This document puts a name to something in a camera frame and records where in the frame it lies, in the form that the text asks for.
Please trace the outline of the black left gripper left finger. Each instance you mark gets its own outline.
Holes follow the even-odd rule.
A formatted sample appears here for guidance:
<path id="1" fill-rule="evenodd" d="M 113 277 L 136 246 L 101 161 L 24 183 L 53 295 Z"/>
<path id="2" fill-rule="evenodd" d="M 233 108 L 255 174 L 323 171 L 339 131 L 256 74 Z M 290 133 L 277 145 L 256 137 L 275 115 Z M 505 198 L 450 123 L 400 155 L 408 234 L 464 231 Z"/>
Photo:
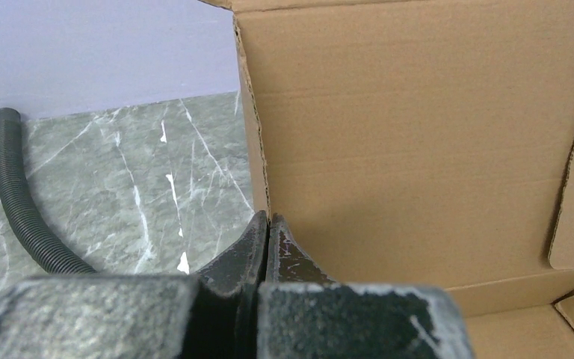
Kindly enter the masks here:
<path id="1" fill-rule="evenodd" d="M 0 298 L 0 358 L 252 358 L 268 216 L 193 274 L 30 277 Z"/>

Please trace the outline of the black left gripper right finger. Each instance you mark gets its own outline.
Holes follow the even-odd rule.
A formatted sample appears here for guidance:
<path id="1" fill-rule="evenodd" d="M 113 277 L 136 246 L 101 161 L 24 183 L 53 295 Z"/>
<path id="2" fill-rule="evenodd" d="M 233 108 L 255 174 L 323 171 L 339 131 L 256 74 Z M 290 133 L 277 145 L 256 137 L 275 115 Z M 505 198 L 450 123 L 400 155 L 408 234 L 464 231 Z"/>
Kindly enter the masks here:
<path id="1" fill-rule="evenodd" d="M 433 286 L 341 283 L 271 220 L 257 307 L 259 358 L 473 358 L 463 317 Z"/>

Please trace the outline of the brown cardboard box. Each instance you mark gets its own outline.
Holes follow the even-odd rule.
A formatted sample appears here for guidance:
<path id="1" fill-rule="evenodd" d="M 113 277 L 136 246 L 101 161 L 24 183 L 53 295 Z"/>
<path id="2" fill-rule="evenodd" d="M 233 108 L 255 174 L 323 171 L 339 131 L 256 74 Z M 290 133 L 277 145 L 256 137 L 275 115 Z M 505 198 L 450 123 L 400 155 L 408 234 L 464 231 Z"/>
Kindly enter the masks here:
<path id="1" fill-rule="evenodd" d="M 574 1 L 216 1 L 253 203 L 341 283 L 433 286 L 477 358 L 574 358 Z"/>

